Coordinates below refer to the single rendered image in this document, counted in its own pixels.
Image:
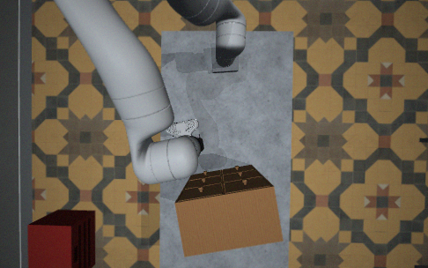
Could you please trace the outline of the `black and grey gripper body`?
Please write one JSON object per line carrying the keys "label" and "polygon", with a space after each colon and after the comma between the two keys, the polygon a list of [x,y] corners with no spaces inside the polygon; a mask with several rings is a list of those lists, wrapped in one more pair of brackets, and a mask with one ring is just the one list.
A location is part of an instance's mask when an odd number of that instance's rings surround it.
{"label": "black and grey gripper body", "polygon": [[166,129],[166,133],[176,138],[179,137],[188,137],[193,143],[196,145],[196,150],[198,157],[201,151],[204,149],[203,139],[196,138],[192,136],[192,133],[199,127],[199,122],[195,119],[187,120],[179,123],[173,123],[168,129]]}

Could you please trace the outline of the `brown wooden drawer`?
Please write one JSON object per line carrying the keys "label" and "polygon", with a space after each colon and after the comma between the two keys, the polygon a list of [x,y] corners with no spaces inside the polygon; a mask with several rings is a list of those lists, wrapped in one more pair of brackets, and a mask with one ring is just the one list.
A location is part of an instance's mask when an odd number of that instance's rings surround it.
{"label": "brown wooden drawer", "polygon": [[203,177],[201,180],[195,180],[195,181],[188,182],[188,185],[187,185],[185,190],[197,188],[199,186],[208,186],[208,185],[219,184],[219,183],[222,183],[221,176],[211,177],[211,178],[206,178],[206,179],[205,179],[205,177]]}
{"label": "brown wooden drawer", "polygon": [[221,184],[216,184],[216,185],[211,185],[206,187],[199,186],[198,188],[195,188],[195,189],[184,190],[178,202],[201,198],[201,197],[211,197],[211,196],[216,196],[221,194],[223,194]]}
{"label": "brown wooden drawer", "polygon": [[247,172],[239,171],[237,174],[223,175],[223,177],[224,177],[224,182],[234,182],[245,178],[249,179],[249,178],[260,177],[260,175],[255,170],[253,170],[253,171],[247,171]]}
{"label": "brown wooden drawer", "polygon": [[190,181],[199,180],[199,179],[202,179],[203,177],[209,178],[209,177],[220,176],[220,175],[221,175],[220,170],[212,171],[212,172],[203,171],[203,173],[201,174],[192,175],[190,178]]}
{"label": "brown wooden drawer", "polygon": [[232,193],[243,190],[252,190],[263,187],[269,187],[270,185],[262,178],[253,178],[253,179],[242,179],[242,181],[237,182],[227,182],[225,183],[225,194]]}
{"label": "brown wooden drawer", "polygon": [[235,173],[238,173],[239,171],[245,172],[250,170],[254,170],[250,165],[244,166],[244,167],[235,166],[234,168],[224,169],[223,175],[235,174]]}

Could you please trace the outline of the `brown wooden chest of drawers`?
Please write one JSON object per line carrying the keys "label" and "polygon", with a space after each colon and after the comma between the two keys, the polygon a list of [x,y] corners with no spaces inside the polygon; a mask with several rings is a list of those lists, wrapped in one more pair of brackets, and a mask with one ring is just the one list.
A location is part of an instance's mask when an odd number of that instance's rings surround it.
{"label": "brown wooden chest of drawers", "polygon": [[229,249],[283,242],[274,186],[250,165],[270,186],[225,194],[175,201],[184,257]]}

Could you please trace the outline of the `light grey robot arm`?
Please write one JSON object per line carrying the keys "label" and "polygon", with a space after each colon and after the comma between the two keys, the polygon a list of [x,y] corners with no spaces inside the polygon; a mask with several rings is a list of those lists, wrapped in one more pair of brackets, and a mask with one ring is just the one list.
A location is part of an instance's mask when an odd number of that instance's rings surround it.
{"label": "light grey robot arm", "polygon": [[[91,58],[122,119],[133,171],[146,184],[180,180],[198,167],[188,137],[153,142],[174,121],[163,78],[144,44],[109,0],[54,0]],[[230,66],[245,48],[246,18],[231,0],[167,0],[195,26],[216,21],[216,61]]]}

